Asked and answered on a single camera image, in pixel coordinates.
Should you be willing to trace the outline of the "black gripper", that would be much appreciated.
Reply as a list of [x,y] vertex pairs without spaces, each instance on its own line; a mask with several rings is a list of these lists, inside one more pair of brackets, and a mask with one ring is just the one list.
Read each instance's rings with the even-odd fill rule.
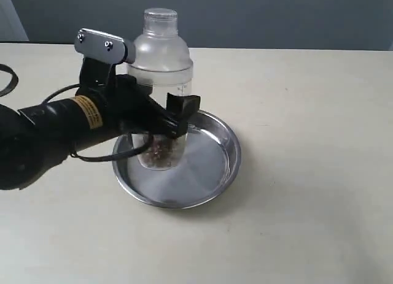
[[121,132],[151,133],[176,139],[187,133],[190,118],[200,109],[201,97],[167,94],[166,109],[150,97],[148,87],[115,65],[85,57],[76,95],[93,101],[103,124]]

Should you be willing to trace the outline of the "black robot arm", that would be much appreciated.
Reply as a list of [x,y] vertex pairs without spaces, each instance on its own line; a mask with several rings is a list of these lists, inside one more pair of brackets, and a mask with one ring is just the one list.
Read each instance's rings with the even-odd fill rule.
[[168,94],[161,106],[148,87],[115,65],[85,58],[76,95],[56,100],[50,95],[37,106],[1,107],[1,189],[24,189],[68,157],[124,134],[146,134],[141,145],[123,153],[99,156],[117,161],[146,151],[155,135],[171,139],[187,133],[200,97]]

